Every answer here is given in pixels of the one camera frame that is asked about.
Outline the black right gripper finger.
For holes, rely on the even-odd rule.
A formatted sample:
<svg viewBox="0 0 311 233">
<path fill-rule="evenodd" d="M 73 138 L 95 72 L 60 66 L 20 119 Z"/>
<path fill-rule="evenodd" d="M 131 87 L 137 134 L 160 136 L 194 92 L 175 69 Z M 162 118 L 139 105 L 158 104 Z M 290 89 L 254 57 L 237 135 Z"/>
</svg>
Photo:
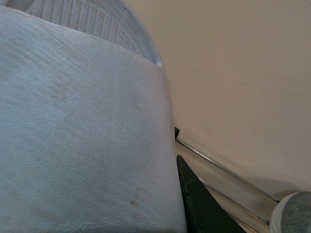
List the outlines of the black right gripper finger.
<svg viewBox="0 0 311 233">
<path fill-rule="evenodd" d="M 243 233 L 218 204 L 181 155 L 176 158 L 189 233 Z"/>
</svg>

